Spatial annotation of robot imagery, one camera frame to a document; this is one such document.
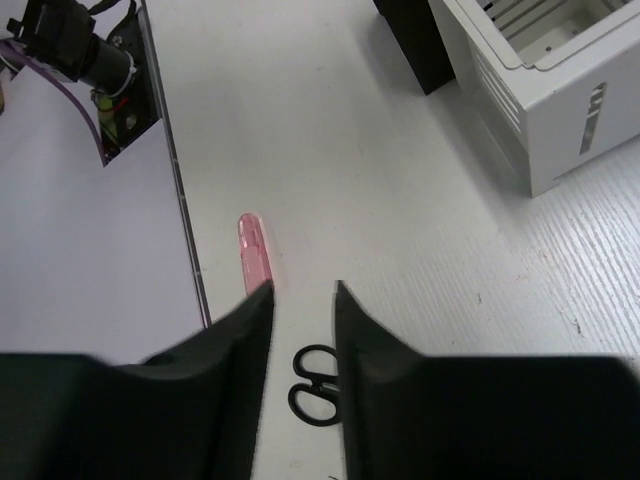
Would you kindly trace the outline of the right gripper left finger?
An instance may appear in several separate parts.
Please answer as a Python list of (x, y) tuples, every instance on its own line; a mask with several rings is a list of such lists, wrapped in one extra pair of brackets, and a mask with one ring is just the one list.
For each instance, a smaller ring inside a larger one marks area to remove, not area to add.
[(265, 282), (141, 364), (1, 357), (5, 479), (247, 479), (274, 318)]

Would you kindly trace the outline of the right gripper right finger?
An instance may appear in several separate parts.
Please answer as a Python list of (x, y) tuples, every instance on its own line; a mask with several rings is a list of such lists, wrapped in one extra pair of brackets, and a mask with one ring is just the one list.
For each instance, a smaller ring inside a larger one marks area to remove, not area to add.
[(639, 380), (611, 356), (425, 356), (334, 296), (351, 479), (635, 479)]

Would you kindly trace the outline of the black handled scissors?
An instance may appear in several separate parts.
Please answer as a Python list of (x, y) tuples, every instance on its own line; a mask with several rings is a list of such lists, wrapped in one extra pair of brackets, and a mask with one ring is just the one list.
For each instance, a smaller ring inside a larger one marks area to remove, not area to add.
[[(330, 427), (341, 421), (338, 376), (308, 370), (304, 366), (304, 358), (314, 352), (323, 352), (331, 355), (334, 360), (337, 359), (336, 350), (327, 345), (312, 344), (298, 350), (292, 360), (292, 369), (298, 377), (307, 380), (307, 383), (296, 383), (291, 386), (287, 401), (291, 412), (302, 422), (319, 428)], [(301, 407), (298, 401), (300, 394), (310, 395), (330, 403), (334, 408), (334, 414), (326, 419), (313, 417)]]

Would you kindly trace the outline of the pink translucent eraser case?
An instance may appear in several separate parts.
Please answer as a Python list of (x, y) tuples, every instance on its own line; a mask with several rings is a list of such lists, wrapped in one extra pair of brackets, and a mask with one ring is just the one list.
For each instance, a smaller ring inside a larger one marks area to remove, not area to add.
[(247, 295), (273, 278), (268, 249), (258, 216), (243, 214), (238, 220), (240, 260)]

